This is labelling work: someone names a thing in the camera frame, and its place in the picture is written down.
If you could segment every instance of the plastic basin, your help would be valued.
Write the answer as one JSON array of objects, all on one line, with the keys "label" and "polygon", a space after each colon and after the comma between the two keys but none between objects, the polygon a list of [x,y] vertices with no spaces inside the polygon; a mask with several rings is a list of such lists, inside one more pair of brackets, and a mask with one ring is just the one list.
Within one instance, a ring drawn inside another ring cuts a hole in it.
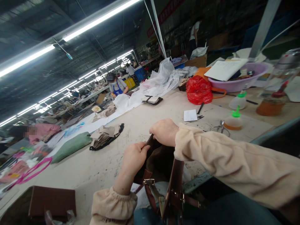
[{"label": "plastic basin", "polygon": [[253,70],[255,74],[253,77],[236,81],[215,81],[211,78],[208,78],[208,80],[214,88],[225,89],[227,93],[240,92],[245,87],[245,84],[248,84],[248,88],[251,87],[260,76],[268,72],[269,66],[264,63],[249,62],[241,69],[247,69],[247,71]]}]

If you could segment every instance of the glue bottle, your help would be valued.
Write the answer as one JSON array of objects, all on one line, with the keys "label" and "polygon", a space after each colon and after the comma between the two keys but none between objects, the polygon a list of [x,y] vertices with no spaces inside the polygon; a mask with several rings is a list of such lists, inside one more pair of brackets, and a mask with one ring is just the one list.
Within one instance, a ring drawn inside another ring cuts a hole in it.
[{"label": "glue bottle", "polygon": [[243,88],[241,93],[239,93],[237,95],[237,97],[235,97],[233,100],[231,100],[231,102],[229,103],[230,108],[236,110],[238,108],[238,105],[240,106],[240,109],[243,109],[243,108],[246,107],[246,104],[247,104],[247,101],[246,101],[247,86],[248,86],[248,84],[245,84],[245,87]]},{"label": "glue bottle", "polygon": [[227,117],[224,121],[224,127],[229,130],[240,130],[243,125],[243,121],[241,119],[241,114],[239,113],[240,106],[237,106],[236,111],[231,111],[231,115]]}]

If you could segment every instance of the green fabric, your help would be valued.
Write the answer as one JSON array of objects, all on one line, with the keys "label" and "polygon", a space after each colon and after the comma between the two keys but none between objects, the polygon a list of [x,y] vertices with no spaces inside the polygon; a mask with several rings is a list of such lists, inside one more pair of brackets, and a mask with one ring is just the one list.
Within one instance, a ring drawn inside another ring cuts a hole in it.
[{"label": "green fabric", "polygon": [[58,152],[53,156],[51,164],[62,161],[65,157],[77,152],[79,149],[82,149],[91,142],[92,138],[90,137],[89,132],[84,132],[76,137],[73,137],[71,140],[68,140],[66,143],[64,143]]}]

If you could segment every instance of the beige sleeve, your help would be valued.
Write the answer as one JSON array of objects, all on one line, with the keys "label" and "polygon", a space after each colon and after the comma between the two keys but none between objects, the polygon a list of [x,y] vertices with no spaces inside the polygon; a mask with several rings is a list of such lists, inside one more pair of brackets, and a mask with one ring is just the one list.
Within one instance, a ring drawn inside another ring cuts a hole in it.
[{"label": "beige sleeve", "polygon": [[300,196],[300,159],[217,132],[179,125],[176,159],[199,161],[214,177],[252,200],[279,208]]},{"label": "beige sleeve", "polygon": [[90,225],[133,224],[133,212],[137,200],[135,194],[120,195],[113,190],[113,187],[95,192]]}]

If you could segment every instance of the red plastic bag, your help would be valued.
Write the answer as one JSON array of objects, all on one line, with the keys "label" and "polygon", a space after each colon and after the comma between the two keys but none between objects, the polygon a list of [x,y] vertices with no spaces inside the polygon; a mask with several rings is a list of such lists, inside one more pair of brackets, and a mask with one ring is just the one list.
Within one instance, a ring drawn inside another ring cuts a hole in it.
[{"label": "red plastic bag", "polygon": [[186,84],[187,99],[195,104],[201,105],[211,103],[213,100],[213,94],[211,91],[211,84],[204,80],[201,76],[193,76]]}]

